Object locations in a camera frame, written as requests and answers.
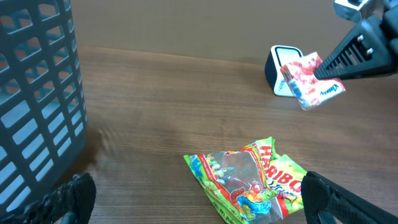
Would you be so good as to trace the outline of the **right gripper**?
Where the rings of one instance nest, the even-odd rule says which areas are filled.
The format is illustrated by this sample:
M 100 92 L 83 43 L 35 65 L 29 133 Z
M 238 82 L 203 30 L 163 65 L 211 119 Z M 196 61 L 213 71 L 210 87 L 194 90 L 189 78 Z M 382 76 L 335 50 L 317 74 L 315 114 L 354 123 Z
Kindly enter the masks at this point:
M 376 15 L 358 22 L 315 70 L 319 80 L 397 73 L 397 0 L 374 0 Z

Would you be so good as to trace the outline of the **red orange snack pack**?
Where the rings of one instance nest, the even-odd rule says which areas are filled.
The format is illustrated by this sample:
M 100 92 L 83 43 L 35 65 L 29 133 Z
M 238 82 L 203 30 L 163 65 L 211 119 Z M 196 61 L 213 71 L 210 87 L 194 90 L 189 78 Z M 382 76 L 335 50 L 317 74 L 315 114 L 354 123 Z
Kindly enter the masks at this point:
M 315 70 L 323 60 L 317 52 L 312 52 L 284 64 L 283 74 L 292 94 L 305 111 L 311 110 L 346 91 L 339 78 L 319 80 Z

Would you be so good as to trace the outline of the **Haribo gummy candy bag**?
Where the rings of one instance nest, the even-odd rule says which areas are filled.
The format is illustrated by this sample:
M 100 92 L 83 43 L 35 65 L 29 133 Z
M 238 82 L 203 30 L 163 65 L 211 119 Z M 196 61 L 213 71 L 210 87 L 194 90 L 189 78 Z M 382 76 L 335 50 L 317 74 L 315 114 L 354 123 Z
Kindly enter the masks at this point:
M 226 223 L 272 223 L 303 209 L 306 175 L 275 139 L 256 140 L 238 151 L 184 157 L 206 196 Z

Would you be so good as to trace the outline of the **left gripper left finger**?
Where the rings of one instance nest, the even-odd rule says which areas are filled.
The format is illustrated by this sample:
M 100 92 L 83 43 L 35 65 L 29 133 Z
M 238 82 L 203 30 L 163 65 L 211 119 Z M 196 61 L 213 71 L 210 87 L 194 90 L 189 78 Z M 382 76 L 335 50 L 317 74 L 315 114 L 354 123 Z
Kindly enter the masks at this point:
M 87 224 L 94 209 L 96 185 L 89 173 L 72 180 L 25 207 L 1 217 L 1 224 L 61 223 Z

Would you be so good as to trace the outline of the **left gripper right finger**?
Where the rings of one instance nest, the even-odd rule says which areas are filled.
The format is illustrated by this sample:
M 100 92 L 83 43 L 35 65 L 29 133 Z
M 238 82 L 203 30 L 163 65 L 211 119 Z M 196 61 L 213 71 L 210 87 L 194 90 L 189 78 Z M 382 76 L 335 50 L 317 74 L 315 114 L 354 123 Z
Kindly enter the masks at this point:
M 309 171 L 303 177 L 301 194 L 307 223 L 396 224 L 397 217 L 349 190 Z

